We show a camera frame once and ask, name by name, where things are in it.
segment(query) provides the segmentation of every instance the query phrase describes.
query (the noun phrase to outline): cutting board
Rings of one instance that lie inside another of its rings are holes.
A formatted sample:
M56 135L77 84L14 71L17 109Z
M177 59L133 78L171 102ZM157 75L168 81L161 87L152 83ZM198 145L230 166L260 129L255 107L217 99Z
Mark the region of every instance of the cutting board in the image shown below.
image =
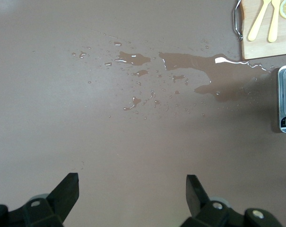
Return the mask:
M250 29L261 9L263 0L242 0L242 55L243 59L264 58L286 54L286 19L279 15L278 36L273 43L268 41L268 34L273 17L273 6L270 3L261 23L260 30L254 41L248 40Z

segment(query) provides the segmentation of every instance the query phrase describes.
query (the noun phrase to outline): wooden cutting board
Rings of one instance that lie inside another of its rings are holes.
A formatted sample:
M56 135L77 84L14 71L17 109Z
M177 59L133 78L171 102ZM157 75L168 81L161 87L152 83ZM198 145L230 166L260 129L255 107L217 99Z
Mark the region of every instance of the wooden cutting board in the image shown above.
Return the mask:
M279 15L278 36L273 43L268 41L268 34L273 17L273 6L270 3L261 23L260 30L254 41L248 40L250 29L261 9L263 0L242 0L242 55L243 59L264 58L286 54L286 19Z

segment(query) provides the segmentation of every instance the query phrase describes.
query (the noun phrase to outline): table surface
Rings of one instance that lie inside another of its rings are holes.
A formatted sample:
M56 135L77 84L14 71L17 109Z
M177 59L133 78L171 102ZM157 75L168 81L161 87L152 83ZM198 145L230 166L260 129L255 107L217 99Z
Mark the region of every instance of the table surface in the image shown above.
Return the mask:
M0 204L77 172L66 227L177 227L195 174L209 196L286 226L286 55L241 62L233 7L0 0Z

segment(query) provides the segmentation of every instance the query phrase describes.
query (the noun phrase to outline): metal handle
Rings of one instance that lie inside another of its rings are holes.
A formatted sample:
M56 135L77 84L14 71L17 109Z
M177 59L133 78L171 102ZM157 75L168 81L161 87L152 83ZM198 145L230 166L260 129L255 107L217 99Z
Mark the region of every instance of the metal handle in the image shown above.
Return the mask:
M239 4L241 3L242 0L237 0L237 4L233 10L233 22L234 22L234 30L235 32L238 34L238 39L239 41L243 40L243 35L242 33L238 30L238 26L237 26L237 17L236 17L236 11L239 7Z

